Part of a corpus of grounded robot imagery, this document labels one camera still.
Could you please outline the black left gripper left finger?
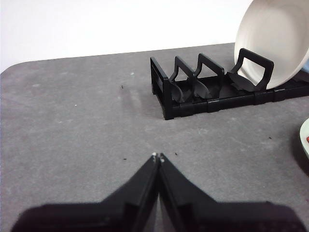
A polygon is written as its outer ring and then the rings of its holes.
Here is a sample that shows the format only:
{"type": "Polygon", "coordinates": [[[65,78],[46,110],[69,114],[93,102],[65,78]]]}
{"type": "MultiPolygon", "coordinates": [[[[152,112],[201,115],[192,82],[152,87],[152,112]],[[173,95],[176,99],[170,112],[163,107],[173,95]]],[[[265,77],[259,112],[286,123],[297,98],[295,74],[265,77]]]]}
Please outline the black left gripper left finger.
{"type": "Polygon", "coordinates": [[[24,211],[14,232],[141,232],[156,203],[157,154],[101,202],[45,204],[24,211]]]}

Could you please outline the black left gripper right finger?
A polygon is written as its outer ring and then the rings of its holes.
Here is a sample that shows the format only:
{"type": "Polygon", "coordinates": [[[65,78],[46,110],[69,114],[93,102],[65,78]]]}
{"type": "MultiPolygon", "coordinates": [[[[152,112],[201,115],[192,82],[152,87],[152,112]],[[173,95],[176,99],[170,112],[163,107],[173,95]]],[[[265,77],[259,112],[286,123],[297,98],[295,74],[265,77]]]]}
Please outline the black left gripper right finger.
{"type": "Polygon", "coordinates": [[[178,232],[305,232],[293,209],[271,202],[218,202],[159,154],[160,198],[178,232]]]}

